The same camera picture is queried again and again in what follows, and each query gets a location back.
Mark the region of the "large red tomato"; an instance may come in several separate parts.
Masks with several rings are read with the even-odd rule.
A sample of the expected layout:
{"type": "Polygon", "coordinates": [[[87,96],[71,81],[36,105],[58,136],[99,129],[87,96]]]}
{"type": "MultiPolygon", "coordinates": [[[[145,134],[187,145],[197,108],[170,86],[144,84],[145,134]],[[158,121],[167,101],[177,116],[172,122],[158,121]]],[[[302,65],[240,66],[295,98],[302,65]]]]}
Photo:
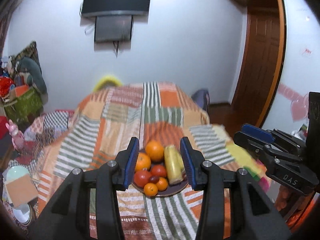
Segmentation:
{"type": "Polygon", "coordinates": [[[137,171],[134,175],[133,182],[136,186],[143,188],[148,182],[152,174],[147,170],[137,171]]]}

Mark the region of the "small mandarin orange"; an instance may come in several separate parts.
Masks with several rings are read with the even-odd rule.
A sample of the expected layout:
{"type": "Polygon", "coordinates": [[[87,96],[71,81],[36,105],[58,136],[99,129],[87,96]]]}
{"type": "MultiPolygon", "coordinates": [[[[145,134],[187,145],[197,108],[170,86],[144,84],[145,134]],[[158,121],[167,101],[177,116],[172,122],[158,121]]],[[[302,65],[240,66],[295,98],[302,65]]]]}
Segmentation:
{"type": "Polygon", "coordinates": [[[160,177],[158,182],[156,183],[156,186],[157,186],[158,191],[162,192],[168,188],[169,183],[166,178],[160,177]]]}
{"type": "Polygon", "coordinates": [[[144,194],[148,197],[154,197],[157,195],[158,193],[158,187],[156,184],[154,183],[147,183],[145,186],[144,186],[144,194]]]}

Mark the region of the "orange with Dole sticker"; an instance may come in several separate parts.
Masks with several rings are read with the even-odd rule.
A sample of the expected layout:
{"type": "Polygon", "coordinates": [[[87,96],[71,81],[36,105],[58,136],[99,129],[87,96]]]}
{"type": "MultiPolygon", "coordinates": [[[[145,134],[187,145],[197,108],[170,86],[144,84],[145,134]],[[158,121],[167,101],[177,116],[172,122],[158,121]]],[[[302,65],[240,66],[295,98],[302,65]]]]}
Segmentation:
{"type": "Polygon", "coordinates": [[[150,157],[145,153],[139,153],[136,166],[135,166],[135,172],[138,171],[148,171],[151,168],[151,159],[150,157]]]}

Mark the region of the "small red tomato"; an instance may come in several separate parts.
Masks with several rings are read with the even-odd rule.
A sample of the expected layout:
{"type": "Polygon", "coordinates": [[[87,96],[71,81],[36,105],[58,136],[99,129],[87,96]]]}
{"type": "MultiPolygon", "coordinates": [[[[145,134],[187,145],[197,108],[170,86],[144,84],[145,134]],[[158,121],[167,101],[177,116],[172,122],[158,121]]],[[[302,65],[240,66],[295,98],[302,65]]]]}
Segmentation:
{"type": "Polygon", "coordinates": [[[154,166],[151,168],[150,173],[151,173],[153,176],[159,176],[159,177],[164,177],[164,178],[167,177],[167,170],[166,170],[166,168],[165,168],[163,165],[161,165],[161,164],[154,165],[154,166]]]}

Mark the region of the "large plain orange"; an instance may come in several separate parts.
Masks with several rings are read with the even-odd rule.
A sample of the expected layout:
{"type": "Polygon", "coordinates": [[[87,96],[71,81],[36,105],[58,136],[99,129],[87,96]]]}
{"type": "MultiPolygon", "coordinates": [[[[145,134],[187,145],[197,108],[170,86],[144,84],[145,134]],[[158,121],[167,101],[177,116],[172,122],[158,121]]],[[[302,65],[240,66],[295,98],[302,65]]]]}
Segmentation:
{"type": "Polygon", "coordinates": [[[160,142],[151,140],[145,147],[146,154],[150,157],[154,163],[160,163],[164,158],[164,147],[160,142]]]}

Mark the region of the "brown wooden door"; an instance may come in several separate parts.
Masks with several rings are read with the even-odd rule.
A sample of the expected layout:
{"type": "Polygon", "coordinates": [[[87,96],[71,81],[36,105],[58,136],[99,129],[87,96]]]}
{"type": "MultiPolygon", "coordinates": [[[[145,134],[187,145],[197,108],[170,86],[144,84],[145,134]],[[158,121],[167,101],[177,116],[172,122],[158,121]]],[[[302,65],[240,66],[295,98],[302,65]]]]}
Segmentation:
{"type": "Polygon", "coordinates": [[[271,8],[249,8],[244,57],[234,99],[238,125],[257,125],[265,116],[272,91],[280,45],[279,12],[271,8]]]}

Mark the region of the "blue grey backpack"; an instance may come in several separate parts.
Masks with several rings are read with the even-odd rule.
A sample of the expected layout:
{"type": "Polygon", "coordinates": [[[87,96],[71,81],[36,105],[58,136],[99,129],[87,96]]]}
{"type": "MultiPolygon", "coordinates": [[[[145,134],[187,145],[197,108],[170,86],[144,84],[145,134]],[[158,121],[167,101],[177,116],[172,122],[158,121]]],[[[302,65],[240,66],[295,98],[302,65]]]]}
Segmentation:
{"type": "Polygon", "coordinates": [[[191,98],[201,109],[206,112],[209,111],[210,97],[208,89],[197,90],[191,98]]]}

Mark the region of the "striped patchwork bed blanket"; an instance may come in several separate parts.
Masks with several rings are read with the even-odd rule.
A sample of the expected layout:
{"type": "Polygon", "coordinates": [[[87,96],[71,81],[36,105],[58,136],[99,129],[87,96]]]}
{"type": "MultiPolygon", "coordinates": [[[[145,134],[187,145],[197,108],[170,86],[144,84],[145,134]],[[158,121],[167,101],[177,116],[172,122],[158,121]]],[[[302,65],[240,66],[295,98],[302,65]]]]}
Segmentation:
{"type": "MultiPolygon", "coordinates": [[[[226,170],[244,167],[264,190],[270,187],[262,165],[173,83],[103,89],[88,95],[74,113],[54,111],[35,119],[25,136],[39,143],[33,169],[37,214],[72,169],[99,168],[127,148],[132,137],[141,147],[152,140],[178,147],[188,137],[206,159],[226,170]]],[[[131,186],[118,193],[118,203],[126,239],[194,239],[202,192],[188,186],[170,197],[148,198],[131,186]]]]}

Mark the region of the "purple round plate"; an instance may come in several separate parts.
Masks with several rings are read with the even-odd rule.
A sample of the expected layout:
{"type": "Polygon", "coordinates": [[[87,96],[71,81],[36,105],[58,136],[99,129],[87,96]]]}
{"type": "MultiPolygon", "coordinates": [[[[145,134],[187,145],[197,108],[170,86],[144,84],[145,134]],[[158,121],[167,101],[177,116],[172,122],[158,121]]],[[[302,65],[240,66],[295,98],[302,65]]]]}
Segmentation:
{"type": "MultiPolygon", "coordinates": [[[[141,154],[145,154],[145,149],[140,149],[141,151],[139,153],[141,154]]],[[[150,170],[155,166],[155,165],[162,165],[165,167],[165,162],[162,161],[160,163],[154,163],[154,162],[151,162],[151,166],[150,166],[150,169],[148,170],[150,172],[150,170]]],[[[168,183],[168,187],[164,190],[164,191],[158,191],[157,193],[157,197],[170,197],[170,196],[173,196],[179,192],[181,192],[186,186],[187,186],[187,179],[185,177],[185,175],[183,174],[183,180],[177,184],[169,184],[168,183]]],[[[144,190],[142,187],[139,187],[136,183],[135,183],[135,179],[133,178],[132,179],[132,185],[135,189],[137,189],[138,191],[142,192],[144,194],[144,190]]]]}

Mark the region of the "green storage box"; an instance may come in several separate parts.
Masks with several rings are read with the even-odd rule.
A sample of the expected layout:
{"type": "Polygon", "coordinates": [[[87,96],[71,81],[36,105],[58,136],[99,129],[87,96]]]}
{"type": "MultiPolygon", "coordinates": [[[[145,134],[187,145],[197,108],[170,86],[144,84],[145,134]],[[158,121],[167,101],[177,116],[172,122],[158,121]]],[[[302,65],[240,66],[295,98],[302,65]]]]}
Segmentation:
{"type": "Polygon", "coordinates": [[[40,94],[35,88],[29,88],[14,100],[1,103],[4,115],[16,124],[30,122],[29,117],[37,117],[43,110],[40,94]]]}

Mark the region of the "yellow fluffy object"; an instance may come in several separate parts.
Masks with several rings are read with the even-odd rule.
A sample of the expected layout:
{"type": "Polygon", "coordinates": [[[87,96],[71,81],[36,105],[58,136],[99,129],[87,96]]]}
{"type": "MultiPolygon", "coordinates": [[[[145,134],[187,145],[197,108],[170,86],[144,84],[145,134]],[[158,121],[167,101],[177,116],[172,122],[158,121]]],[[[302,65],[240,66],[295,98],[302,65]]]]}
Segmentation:
{"type": "Polygon", "coordinates": [[[107,87],[119,87],[122,84],[123,83],[115,76],[105,75],[96,83],[95,87],[93,88],[93,92],[100,91],[107,87]]]}

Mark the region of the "red bag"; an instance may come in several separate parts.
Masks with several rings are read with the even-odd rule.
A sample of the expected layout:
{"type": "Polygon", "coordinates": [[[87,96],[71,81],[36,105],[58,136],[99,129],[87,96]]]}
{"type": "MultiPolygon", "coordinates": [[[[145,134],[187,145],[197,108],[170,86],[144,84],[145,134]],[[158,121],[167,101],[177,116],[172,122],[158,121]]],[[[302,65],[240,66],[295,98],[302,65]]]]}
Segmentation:
{"type": "Polygon", "coordinates": [[[0,77],[0,96],[3,98],[9,93],[10,87],[14,85],[14,81],[6,76],[0,77]]]}

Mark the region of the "grey plush toy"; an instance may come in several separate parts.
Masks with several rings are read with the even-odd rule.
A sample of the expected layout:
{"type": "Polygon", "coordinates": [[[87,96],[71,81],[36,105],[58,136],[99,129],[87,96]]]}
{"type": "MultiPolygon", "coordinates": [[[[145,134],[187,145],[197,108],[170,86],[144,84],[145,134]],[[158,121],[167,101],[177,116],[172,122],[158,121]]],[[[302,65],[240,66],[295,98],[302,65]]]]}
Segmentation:
{"type": "Polygon", "coordinates": [[[25,84],[35,88],[45,105],[48,102],[48,92],[41,67],[33,59],[23,57],[17,61],[16,70],[18,74],[23,76],[25,84]]]}

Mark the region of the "patterned dark cushion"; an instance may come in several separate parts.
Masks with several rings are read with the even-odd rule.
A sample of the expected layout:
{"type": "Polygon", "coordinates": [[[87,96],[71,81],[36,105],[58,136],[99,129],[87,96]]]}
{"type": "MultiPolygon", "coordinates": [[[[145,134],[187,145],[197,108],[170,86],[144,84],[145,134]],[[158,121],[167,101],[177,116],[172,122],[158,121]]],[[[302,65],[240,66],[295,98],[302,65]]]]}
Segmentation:
{"type": "Polygon", "coordinates": [[[37,51],[37,44],[32,41],[22,51],[16,55],[10,56],[10,64],[7,66],[8,73],[13,75],[15,73],[42,73],[40,67],[39,55],[37,51]]]}

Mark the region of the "small black wall monitor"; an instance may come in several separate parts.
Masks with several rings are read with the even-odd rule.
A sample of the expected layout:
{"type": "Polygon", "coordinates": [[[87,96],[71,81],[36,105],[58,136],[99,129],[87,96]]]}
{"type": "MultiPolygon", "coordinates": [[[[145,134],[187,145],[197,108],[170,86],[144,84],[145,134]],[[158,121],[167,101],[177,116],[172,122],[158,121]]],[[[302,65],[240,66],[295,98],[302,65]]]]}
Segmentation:
{"type": "Polygon", "coordinates": [[[130,15],[97,16],[94,41],[96,43],[130,41],[132,25],[133,17],[130,15]]]}

